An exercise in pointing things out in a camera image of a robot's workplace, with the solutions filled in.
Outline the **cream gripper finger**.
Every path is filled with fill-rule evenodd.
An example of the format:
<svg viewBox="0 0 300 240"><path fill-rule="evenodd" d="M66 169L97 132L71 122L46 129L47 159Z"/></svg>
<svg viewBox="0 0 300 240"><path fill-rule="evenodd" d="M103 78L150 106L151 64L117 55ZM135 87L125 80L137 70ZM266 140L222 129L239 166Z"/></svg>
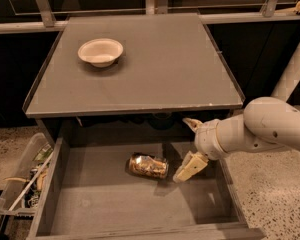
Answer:
<svg viewBox="0 0 300 240"><path fill-rule="evenodd" d="M203 125L200 120L192 119L192 118L183 118L182 121L194 132L196 133L197 130Z"/></svg>
<svg viewBox="0 0 300 240"><path fill-rule="evenodd" d="M181 183L189 180L192 176L202 171L208 165L209 159L200 152L193 153L189 151L184 157L181 166L173 175L175 183Z"/></svg>

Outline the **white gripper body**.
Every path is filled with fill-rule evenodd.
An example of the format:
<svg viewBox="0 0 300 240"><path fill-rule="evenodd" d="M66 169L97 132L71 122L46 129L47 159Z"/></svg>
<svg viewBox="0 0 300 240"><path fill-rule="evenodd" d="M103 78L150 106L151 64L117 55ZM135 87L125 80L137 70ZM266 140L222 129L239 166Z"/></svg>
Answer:
<svg viewBox="0 0 300 240"><path fill-rule="evenodd" d="M228 156L217 137L217 126L220 120L214 119L201 124L195 133L196 149L210 160L220 160Z"/></svg>

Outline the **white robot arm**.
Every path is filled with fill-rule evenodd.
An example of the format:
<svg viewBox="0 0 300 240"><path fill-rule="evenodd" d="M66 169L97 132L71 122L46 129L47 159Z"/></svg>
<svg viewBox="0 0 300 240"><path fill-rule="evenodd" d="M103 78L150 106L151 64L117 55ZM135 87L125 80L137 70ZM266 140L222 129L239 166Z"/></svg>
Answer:
<svg viewBox="0 0 300 240"><path fill-rule="evenodd" d="M188 152L173 176L185 182L202 171L211 160L238 151L248 153L300 152L300 111L287 103L300 82L300 42L272 94L250 101L243 112L224 120L201 122L185 118L195 133L195 153Z"/></svg>

